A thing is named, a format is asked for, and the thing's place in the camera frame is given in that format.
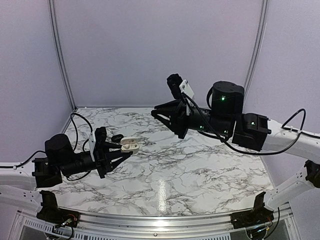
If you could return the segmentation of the white earbud charging case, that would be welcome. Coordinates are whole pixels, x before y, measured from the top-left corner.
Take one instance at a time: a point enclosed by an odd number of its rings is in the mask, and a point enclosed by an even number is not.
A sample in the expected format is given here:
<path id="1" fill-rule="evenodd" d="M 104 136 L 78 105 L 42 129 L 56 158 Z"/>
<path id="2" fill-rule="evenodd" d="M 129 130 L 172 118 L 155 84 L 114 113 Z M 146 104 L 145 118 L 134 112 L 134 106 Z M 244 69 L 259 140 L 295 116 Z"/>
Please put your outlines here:
<path id="1" fill-rule="evenodd" d="M 120 145 L 120 150 L 122 153 L 132 153 L 133 155 L 135 155 L 140 149 L 140 145 L 136 137 L 123 137 L 120 140 Z"/>

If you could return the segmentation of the black earbud charging case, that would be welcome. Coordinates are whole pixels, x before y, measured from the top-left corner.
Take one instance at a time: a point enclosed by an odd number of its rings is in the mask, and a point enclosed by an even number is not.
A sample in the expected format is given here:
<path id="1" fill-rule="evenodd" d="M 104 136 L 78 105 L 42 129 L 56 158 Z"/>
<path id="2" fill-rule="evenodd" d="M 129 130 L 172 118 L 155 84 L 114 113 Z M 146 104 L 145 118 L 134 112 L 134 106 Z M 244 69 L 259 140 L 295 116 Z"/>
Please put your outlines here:
<path id="1" fill-rule="evenodd" d="M 123 138 L 124 136 L 122 134 L 117 134 L 111 137 L 111 141 L 114 143 L 120 143 Z"/>

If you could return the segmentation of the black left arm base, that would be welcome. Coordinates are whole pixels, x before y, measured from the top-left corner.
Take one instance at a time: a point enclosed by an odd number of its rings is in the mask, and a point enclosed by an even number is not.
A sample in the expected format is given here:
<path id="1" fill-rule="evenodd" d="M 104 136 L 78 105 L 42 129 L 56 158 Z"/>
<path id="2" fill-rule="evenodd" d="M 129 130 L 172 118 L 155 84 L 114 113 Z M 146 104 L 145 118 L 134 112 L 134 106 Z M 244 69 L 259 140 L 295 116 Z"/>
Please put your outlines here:
<path id="1" fill-rule="evenodd" d="M 41 190 L 40 194 L 42 202 L 40 203 L 40 211 L 36 214 L 37 219 L 55 224 L 56 228 L 77 227 L 80 217 L 79 212 L 58 207 L 53 192 Z"/>

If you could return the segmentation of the aluminium wall post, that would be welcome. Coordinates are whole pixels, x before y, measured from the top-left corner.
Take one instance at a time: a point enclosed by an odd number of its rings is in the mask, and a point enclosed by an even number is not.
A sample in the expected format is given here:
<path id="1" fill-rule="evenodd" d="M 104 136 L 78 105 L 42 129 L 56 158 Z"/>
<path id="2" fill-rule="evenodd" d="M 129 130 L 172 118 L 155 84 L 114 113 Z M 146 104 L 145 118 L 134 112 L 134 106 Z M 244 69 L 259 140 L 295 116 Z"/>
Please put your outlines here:
<path id="1" fill-rule="evenodd" d="M 252 84 L 254 71 L 257 65 L 260 50 L 262 48 L 270 1 L 257 0 L 256 3 L 258 3 L 258 12 L 257 12 L 257 17 L 254 20 L 253 43 L 252 43 L 252 48 L 250 50 L 247 69 L 244 76 L 243 87 L 246 92 L 248 91 L 248 89 Z"/>
<path id="2" fill-rule="evenodd" d="M 56 4 L 54 0 L 48 0 L 48 8 L 49 8 L 49 17 L 51 22 L 51 28 L 53 33 L 53 41 L 55 45 L 55 52 L 57 55 L 57 62 L 59 66 L 59 70 L 62 77 L 63 86 L 66 92 L 67 100 L 71 107 L 72 111 L 77 109 L 75 99 L 72 93 L 71 83 L 68 76 L 67 67 L 64 60 L 59 27 L 58 27 L 58 20 L 57 20 L 57 13 L 56 13 Z"/>

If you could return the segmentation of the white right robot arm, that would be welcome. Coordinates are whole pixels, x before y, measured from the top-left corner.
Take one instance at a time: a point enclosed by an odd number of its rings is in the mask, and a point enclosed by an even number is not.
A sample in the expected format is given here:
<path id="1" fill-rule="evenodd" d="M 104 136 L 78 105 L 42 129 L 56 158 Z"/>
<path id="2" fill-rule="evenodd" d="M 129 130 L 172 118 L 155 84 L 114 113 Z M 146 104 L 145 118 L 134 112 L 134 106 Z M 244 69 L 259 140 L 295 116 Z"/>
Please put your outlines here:
<path id="1" fill-rule="evenodd" d="M 151 115 L 180 139 L 185 138 L 188 130 L 196 130 L 240 154 L 272 156 L 286 153 L 306 160 L 301 169 L 289 179 L 255 197 L 254 208 L 247 214 L 252 224 L 260 223 L 267 216 L 267 210 L 274 211 L 283 203 L 320 187 L 319 134 L 288 127 L 285 123 L 280 124 L 254 113 L 228 120 L 227 126 L 234 129 L 220 131 L 217 120 L 208 109 L 196 104 L 189 106 L 183 100 L 155 106 Z"/>

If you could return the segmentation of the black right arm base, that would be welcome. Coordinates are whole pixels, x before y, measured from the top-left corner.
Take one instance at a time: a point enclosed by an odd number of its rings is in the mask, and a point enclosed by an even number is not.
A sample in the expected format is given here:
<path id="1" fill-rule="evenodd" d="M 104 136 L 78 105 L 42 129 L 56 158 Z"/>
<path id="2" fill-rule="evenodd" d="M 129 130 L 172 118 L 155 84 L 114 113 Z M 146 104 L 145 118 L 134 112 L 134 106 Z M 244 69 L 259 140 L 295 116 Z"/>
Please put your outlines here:
<path id="1" fill-rule="evenodd" d="M 265 207 L 265 194 L 266 192 L 263 191 L 255 197 L 252 209 L 234 212 L 230 215 L 230 222 L 234 229 L 247 228 L 274 220 L 274 211 Z"/>

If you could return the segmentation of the left aluminium wall post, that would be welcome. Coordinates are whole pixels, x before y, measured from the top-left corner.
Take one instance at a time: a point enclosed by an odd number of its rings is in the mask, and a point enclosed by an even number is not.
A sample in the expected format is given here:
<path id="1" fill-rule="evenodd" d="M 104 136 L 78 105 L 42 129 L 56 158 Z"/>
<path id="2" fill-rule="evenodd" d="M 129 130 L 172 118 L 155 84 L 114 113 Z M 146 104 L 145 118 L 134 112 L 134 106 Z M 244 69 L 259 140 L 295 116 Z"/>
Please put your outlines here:
<path id="1" fill-rule="evenodd" d="M 57 20 L 57 13 L 56 13 L 56 4 L 54 0 L 48 0 L 48 8 L 49 8 L 49 17 L 51 22 L 51 28 L 53 33 L 53 41 L 55 45 L 55 52 L 57 55 L 57 62 L 59 66 L 59 70 L 62 77 L 63 86 L 66 92 L 67 100 L 71 107 L 72 111 L 77 109 L 75 99 L 72 93 L 71 83 L 68 76 L 67 67 L 64 60 L 59 27 L 58 27 L 58 20 Z"/>

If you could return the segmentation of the aluminium front rail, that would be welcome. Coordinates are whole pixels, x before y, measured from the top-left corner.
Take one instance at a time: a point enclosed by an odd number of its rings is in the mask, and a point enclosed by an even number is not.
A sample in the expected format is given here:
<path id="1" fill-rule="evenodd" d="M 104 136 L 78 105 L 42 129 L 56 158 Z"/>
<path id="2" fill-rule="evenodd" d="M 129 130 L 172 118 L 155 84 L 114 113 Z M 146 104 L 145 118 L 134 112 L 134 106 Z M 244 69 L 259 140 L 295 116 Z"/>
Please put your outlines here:
<path id="1" fill-rule="evenodd" d="M 134 216 L 80 211 L 77 226 L 54 230 L 54 224 L 19 210 L 8 239 L 64 240 L 246 240 L 256 226 L 234 228 L 228 212 L 190 216 Z"/>

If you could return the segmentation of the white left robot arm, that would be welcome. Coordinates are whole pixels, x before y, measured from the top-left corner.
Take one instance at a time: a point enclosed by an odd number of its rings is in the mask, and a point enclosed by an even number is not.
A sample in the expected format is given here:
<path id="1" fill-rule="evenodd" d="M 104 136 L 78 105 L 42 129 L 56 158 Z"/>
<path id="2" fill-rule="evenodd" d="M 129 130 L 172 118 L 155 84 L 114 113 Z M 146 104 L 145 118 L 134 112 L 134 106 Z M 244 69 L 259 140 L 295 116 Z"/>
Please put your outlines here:
<path id="1" fill-rule="evenodd" d="M 8 186 L 29 186 L 31 189 L 52 188 L 66 178 L 80 173 L 97 171 L 103 179 L 118 165 L 139 151 L 139 145 L 114 144 L 98 141 L 89 151 L 75 153 L 65 134 L 44 143 L 44 151 L 36 151 L 26 161 L 0 167 L 0 183 Z"/>

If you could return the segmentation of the right aluminium wall post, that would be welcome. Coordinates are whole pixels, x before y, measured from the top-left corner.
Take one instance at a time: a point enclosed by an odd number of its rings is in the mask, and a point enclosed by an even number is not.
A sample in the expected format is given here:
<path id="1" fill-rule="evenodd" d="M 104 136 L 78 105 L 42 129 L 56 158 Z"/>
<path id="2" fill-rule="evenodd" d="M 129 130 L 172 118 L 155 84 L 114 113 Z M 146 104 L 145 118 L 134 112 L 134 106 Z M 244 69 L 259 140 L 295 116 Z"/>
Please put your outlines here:
<path id="1" fill-rule="evenodd" d="M 262 48 L 270 1 L 257 0 L 256 3 L 258 3 L 258 12 L 257 12 L 257 17 L 254 20 L 253 43 L 252 43 L 252 48 L 250 50 L 247 69 L 244 76 L 243 87 L 246 92 L 248 91 L 248 89 L 252 84 L 254 71 L 257 65 L 260 50 Z"/>

